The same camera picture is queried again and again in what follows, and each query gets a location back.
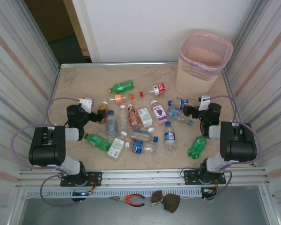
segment marble surface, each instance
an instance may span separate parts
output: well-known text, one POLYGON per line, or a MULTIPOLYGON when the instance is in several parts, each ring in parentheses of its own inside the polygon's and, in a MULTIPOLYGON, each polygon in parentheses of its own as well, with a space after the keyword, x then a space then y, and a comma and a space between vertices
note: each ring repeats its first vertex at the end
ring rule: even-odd
MULTIPOLYGON (((177 67, 96 67, 96 68, 63 68, 61 70, 55 98, 85 98, 94 99, 92 111, 96 112, 102 101, 108 97, 108 89, 118 82, 133 80, 135 89, 133 93, 138 93, 143 87, 157 83, 167 83, 169 91, 157 97, 136 97, 132 104, 138 108, 146 106, 150 110, 151 100, 156 99, 164 109, 167 109, 168 100, 176 97, 186 98, 175 89, 177 67)), ((213 84, 208 93, 209 96, 227 95, 222 76, 213 84)), ((233 110, 229 99, 218 98, 212 102, 222 106, 220 121, 230 121, 233 118, 233 110)), ((66 107, 77 104, 71 100, 58 100, 52 105, 50 120, 52 123, 63 125, 67 121, 66 107)), ((109 109, 114 110, 116 116, 119 113, 119 105, 110 105, 109 109)), ((183 167, 199 167, 205 159, 214 156, 219 152, 220 141, 208 139, 207 146, 201 156, 193 160, 188 157, 187 151, 193 141, 200 135, 200 121, 193 120, 192 127, 171 121, 177 141, 177 149, 168 151, 164 146, 164 126, 159 126, 154 121, 154 135, 159 137, 156 145, 155 155, 135 154, 130 149, 124 148, 119 159, 114 161, 106 152, 89 145, 84 139, 79 142, 67 142, 67 154, 76 160, 84 163, 88 170, 108 170, 108 169, 170 169, 183 167)), ((106 124, 89 122, 85 127, 86 133, 98 134, 104 138, 106 136, 106 124)))

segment blue bottle cap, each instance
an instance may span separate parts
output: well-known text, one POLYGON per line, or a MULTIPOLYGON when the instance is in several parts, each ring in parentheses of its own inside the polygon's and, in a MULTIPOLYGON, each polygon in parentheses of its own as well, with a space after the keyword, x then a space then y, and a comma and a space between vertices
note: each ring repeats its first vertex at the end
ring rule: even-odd
POLYGON ((158 142, 158 137, 153 137, 153 142, 157 143, 158 142))

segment green bottle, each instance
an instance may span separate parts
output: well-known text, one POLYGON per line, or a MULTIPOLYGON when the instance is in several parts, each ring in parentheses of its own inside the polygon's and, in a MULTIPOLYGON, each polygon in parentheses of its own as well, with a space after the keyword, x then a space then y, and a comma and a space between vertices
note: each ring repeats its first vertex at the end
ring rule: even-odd
POLYGON ((108 151, 111 146, 111 143, 108 140, 100 137, 99 135, 86 134, 84 138, 88 140, 91 145, 101 149, 102 151, 108 151))
POLYGON ((187 154, 188 156, 191 156, 192 159, 199 158, 201 152, 204 150, 206 146, 206 137, 200 136, 197 137, 196 140, 193 142, 191 148, 188 150, 187 154))
POLYGON ((124 91, 132 90, 133 88, 133 82, 129 80, 126 82, 115 84, 112 88, 108 90, 108 92, 118 94, 124 91))

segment plastic bottle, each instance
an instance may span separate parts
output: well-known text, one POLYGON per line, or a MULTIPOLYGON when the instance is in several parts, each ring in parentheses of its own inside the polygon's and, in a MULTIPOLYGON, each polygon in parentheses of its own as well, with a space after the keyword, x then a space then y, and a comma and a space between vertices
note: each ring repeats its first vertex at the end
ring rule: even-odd
POLYGON ((157 100, 153 100, 151 102, 152 105, 152 110, 153 110, 153 114, 158 122, 159 125, 164 124, 166 121, 168 121, 168 116, 165 113, 163 107, 161 104, 159 104, 157 102, 157 100))
POLYGON ((191 148, 187 152, 188 156, 192 157, 193 159, 199 158, 206 144, 207 144, 206 137, 204 136, 197 137, 196 140, 193 142, 191 148))
POLYGON ((109 104, 122 104, 134 99, 134 94, 120 93, 120 94, 110 94, 108 97, 109 104))
POLYGON ((190 117, 184 116, 183 112, 173 105, 170 106, 167 110, 167 115, 169 116, 169 118, 177 121, 178 123, 186 124, 190 127, 193 124, 193 121, 189 119, 190 117))
POLYGON ((128 113, 125 105, 120 106, 119 131, 128 131, 128 113))
POLYGON ((112 88, 108 89, 108 92, 118 94, 124 91, 132 90, 133 88, 133 82, 129 80, 126 82, 115 84, 112 88))
POLYGON ((139 116, 135 113, 134 107, 132 104, 128 105, 128 115, 129 115, 129 123, 132 129, 139 130, 141 128, 141 120, 139 116))
POLYGON ((165 123, 164 142, 165 142, 165 147, 168 150, 176 149, 175 133, 173 132, 173 128, 171 127, 170 122, 165 123))
POLYGON ((133 141, 143 141, 143 142, 158 142, 158 137, 151 135, 148 131, 142 130, 129 130, 128 137, 133 141))
POLYGON ((155 85, 151 85, 146 87, 143 91, 140 92, 140 96, 144 97, 146 95, 161 95, 164 94, 166 91, 168 91, 168 85, 165 83, 159 83, 155 85))
POLYGON ((142 152, 148 154, 155 154, 156 153, 156 145, 145 143, 142 141, 134 141, 134 142, 126 142, 125 148, 132 149, 132 152, 141 154, 142 152))
POLYGON ((118 159, 125 145, 127 133, 122 131, 120 137, 115 138, 107 154, 113 159, 118 159))
POLYGON ((179 98, 176 98, 174 100, 169 101, 168 105, 177 107, 180 110, 182 110, 183 105, 195 105, 195 106, 197 106, 197 105, 200 105, 200 103, 199 103, 199 101, 196 101, 194 99, 179 99, 179 98))
POLYGON ((111 143, 108 140, 100 137, 99 135, 86 134, 84 138, 88 141, 89 144, 101 149, 102 151, 108 151, 111 147, 111 143))
POLYGON ((99 106, 97 115, 101 115, 103 118, 100 122, 98 121, 98 123, 106 123, 106 118, 108 115, 108 103, 107 102, 105 102, 105 101, 102 102, 102 105, 99 106))
POLYGON ((107 136, 109 140, 112 140, 118 135, 117 120, 114 116, 113 110, 108 111, 108 116, 106 118, 107 136))

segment pliers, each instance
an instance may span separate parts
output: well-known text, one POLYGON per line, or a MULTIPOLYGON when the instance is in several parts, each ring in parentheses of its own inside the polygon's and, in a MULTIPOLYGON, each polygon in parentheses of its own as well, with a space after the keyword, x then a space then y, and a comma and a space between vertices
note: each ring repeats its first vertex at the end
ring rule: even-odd
POLYGON ((126 204, 129 204, 134 207, 141 207, 141 206, 145 205, 144 203, 133 203, 128 200, 129 198, 133 198, 133 197, 145 198, 144 196, 139 195, 139 194, 126 195, 125 197, 114 196, 114 197, 109 197, 109 198, 113 199, 113 200, 117 200, 117 201, 125 201, 126 204))

